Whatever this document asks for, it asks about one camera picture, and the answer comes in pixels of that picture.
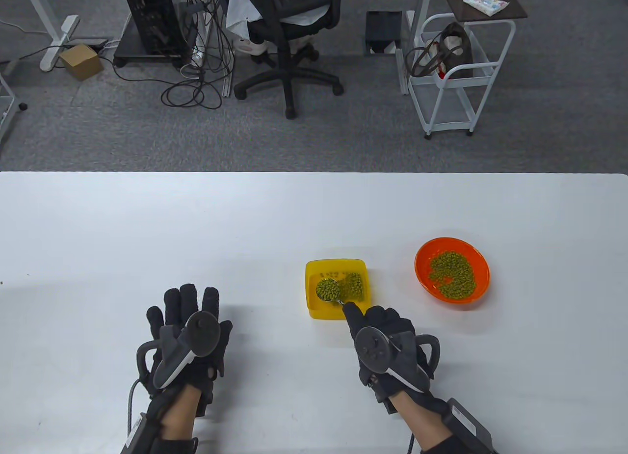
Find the chair base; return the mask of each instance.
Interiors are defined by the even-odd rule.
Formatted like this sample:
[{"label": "chair base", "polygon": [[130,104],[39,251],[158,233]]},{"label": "chair base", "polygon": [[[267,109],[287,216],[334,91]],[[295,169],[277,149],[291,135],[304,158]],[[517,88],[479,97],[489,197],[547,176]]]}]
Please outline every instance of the chair base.
[{"label": "chair base", "polygon": [[311,44],[307,44],[294,55],[287,53],[278,53],[279,66],[270,59],[267,53],[252,57],[255,63],[267,63],[271,66],[271,70],[260,73],[249,79],[242,81],[234,86],[234,95],[238,100],[246,99],[246,91],[257,84],[267,81],[281,80],[283,84],[283,93],[286,98],[286,118],[293,119],[296,117],[294,109],[294,96],[292,95],[292,80],[306,79],[318,81],[324,84],[331,84],[334,95],[339,96],[344,93],[344,87],[340,83],[340,79],[334,75],[323,73],[322,71],[312,70],[311,68],[299,68],[298,64],[308,58],[311,61],[318,59],[318,52],[314,50]]}]

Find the black sleeve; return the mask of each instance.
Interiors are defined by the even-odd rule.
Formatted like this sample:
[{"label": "black sleeve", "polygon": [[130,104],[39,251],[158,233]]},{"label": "black sleeve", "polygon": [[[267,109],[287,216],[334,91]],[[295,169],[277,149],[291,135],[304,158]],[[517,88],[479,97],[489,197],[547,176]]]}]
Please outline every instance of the black sleeve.
[{"label": "black sleeve", "polygon": [[166,441],[155,439],[150,454],[194,454],[198,446],[197,438],[190,441]]},{"label": "black sleeve", "polygon": [[450,436],[423,454],[469,454],[467,447],[456,436]]}]

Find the white table leg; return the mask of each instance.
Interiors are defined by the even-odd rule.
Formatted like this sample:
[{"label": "white table leg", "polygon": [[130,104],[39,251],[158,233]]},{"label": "white table leg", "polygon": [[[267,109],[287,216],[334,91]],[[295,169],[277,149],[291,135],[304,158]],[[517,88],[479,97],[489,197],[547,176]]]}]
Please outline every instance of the white table leg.
[{"label": "white table leg", "polygon": [[419,37],[418,30],[422,27],[425,19],[428,15],[428,8],[430,7],[430,0],[417,0],[417,6],[415,10],[406,10],[404,12],[404,19],[402,23],[407,23],[410,28],[410,35],[408,37],[408,46],[404,48],[397,48],[395,50],[395,58],[397,61],[397,72],[399,72],[399,85],[401,87],[401,93],[408,95],[408,70],[406,70],[406,63],[404,55],[416,48],[422,46],[421,38]]},{"label": "white table leg", "polygon": [[63,50],[62,45],[70,40],[74,29],[79,25],[80,19],[76,15],[67,16],[63,23],[59,24],[48,0],[31,0],[31,3],[38,16],[40,16],[46,31],[52,38],[50,42],[51,48],[46,50],[40,61],[41,71],[51,71],[54,68],[54,64],[56,64],[59,53]]}]

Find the orange bowl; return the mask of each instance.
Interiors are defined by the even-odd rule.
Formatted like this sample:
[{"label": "orange bowl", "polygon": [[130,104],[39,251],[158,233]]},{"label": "orange bowl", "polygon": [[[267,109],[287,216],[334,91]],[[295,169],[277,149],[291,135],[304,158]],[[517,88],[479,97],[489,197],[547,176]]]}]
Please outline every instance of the orange bowl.
[{"label": "orange bowl", "polygon": [[[448,299],[437,289],[436,284],[430,281],[431,260],[446,251],[455,251],[462,254],[462,256],[469,261],[471,268],[473,268],[476,287],[475,291],[473,291],[469,297],[464,299]],[[415,272],[425,290],[438,300],[453,304],[466,304],[481,299],[491,283],[491,271],[489,270],[489,265],[486,263],[484,256],[469,243],[458,240],[457,238],[434,238],[421,246],[421,249],[415,257]]]}]

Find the cardboard box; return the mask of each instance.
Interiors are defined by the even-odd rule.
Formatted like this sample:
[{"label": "cardboard box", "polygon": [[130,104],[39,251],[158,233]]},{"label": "cardboard box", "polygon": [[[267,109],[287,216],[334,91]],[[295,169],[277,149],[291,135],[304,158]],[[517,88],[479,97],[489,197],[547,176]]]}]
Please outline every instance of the cardboard box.
[{"label": "cardboard box", "polygon": [[103,70],[101,59],[87,45],[76,45],[59,55],[65,69],[79,81],[85,81]]}]

